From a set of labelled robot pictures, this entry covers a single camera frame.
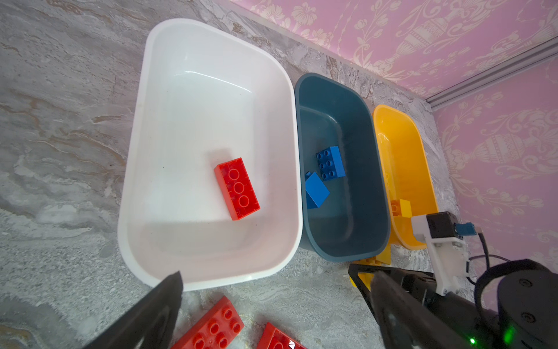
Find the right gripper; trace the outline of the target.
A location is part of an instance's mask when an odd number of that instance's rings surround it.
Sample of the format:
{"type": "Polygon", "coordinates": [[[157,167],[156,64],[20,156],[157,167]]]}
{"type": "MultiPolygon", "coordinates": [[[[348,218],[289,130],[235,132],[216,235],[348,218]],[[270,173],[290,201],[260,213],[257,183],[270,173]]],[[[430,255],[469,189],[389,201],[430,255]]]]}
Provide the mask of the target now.
{"type": "Polygon", "coordinates": [[[484,324],[473,302],[454,292],[449,292],[445,296],[437,294],[437,283],[433,273],[351,264],[348,274],[366,301],[372,315],[371,289],[367,290],[358,278],[358,274],[373,273],[376,276],[380,272],[386,273],[397,285],[418,300],[423,307],[465,339],[466,344],[469,345],[468,348],[501,347],[500,335],[493,332],[493,328],[498,325],[498,314],[494,311],[485,311],[484,314],[488,316],[488,324],[484,324]]]}

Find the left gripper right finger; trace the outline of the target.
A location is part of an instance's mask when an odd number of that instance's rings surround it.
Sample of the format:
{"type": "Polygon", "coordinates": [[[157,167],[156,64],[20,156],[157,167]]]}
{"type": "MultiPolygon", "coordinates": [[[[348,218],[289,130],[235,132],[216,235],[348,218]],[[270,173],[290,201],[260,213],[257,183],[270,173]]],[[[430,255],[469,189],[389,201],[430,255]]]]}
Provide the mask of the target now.
{"type": "Polygon", "coordinates": [[[373,315],[386,348],[468,348],[448,325],[428,311],[386,273],[371,282],[373,315]]]}

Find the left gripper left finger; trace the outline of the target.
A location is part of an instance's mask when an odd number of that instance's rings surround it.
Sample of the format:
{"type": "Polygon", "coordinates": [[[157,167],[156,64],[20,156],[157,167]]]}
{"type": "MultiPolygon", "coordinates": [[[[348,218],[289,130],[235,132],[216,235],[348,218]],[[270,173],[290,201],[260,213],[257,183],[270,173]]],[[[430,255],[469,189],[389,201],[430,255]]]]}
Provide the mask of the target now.
{"type": "Polygon", "coordinates": [[[182,302],[179,272],[167,276],[87,348],[168,348],[182,302]]]}

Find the long red lego brick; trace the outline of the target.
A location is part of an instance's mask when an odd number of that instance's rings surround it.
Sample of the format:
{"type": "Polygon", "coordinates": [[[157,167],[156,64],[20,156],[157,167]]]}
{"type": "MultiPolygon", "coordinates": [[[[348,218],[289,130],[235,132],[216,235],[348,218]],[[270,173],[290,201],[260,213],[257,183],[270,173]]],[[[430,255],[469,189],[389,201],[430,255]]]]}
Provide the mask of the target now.
{"type": "Polygon", "coordinates": [[[171,349],[226,349],[244,327],[232,302],[223,296],[171,349]]]}

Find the dark teal plastic bin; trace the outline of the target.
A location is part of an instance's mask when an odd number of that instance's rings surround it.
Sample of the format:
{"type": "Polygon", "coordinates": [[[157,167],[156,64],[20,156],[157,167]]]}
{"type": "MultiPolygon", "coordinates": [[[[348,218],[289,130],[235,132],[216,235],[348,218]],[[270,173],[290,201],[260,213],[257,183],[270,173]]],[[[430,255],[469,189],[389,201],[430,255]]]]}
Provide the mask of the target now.
{"type": "Polygon", "coordinates": [[[330,262],[375,257],[391,228],[368,106],[353,90],[305,74],[294,90],[302,181],[300,246],[330,262]]]}

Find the yellow lego brick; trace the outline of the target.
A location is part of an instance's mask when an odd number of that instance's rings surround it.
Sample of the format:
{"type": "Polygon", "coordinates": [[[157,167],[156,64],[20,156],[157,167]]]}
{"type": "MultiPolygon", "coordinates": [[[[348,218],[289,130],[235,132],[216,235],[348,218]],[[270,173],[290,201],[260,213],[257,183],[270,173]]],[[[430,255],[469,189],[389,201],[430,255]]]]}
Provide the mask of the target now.
{"type": "Polygon", "coordinates": [[[411,202],[405,199],[394,199],[390,202],[392,215],[394,217],[412,218],[411,202]]]}

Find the yellow plastic bin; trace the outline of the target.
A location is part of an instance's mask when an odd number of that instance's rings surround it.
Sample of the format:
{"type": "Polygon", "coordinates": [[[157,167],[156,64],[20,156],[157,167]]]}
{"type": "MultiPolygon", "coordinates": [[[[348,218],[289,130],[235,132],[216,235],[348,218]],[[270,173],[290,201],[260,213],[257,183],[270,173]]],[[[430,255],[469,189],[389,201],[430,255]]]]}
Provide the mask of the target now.
{"type": "Polygon", "coordinates": [[[389,242],[408,250],[424,250],[427,245],[415,239],[411,218],[394,217],[390,206],[394,199],[405,199],[411,202],[413,217],[438,212],[419,130],[410,116],[385,105],[375,107],[373,126],[391,220],[389,242]]]}

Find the white plastic bin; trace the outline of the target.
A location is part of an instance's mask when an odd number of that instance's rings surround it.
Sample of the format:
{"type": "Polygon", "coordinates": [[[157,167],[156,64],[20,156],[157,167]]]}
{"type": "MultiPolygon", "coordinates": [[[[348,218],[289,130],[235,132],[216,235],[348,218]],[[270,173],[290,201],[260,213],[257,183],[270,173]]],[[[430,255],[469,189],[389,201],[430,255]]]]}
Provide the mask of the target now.
{"type": "Polygon", "coordinates": [[[268,277],[302,236],[293,84],[264,50],[204,23],[148,35],[117,229],[131,272],[186,291],[268,277]],[[260,210],[233,221],[216,165],[242,158],[260,210]]]}

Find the blue sloped lego brick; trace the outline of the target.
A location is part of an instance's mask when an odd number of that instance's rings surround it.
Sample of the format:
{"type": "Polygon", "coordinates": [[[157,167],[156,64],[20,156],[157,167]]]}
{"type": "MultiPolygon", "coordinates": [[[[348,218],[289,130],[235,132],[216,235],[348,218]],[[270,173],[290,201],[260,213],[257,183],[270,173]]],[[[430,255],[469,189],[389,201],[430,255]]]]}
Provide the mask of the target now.
{"type": "Polygon", "coordinates": [[[305,174],[305,190],[308,209],[320,208],[330,194],[330,191],[321,180],[321,176],[316,172],[307,172],[305,174]]]}

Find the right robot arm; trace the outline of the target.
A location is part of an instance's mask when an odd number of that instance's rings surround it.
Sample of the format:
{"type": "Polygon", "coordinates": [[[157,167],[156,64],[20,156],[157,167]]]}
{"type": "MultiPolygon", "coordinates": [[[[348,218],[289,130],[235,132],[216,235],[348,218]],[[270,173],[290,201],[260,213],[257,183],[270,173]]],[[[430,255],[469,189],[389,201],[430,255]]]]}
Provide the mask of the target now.
{"type": "Polygon", "coordinates": [[[556,348],[557,275],[533,260],[488,269],[474,299],[434,273],[351,264],[386,348],[556,348]]]}

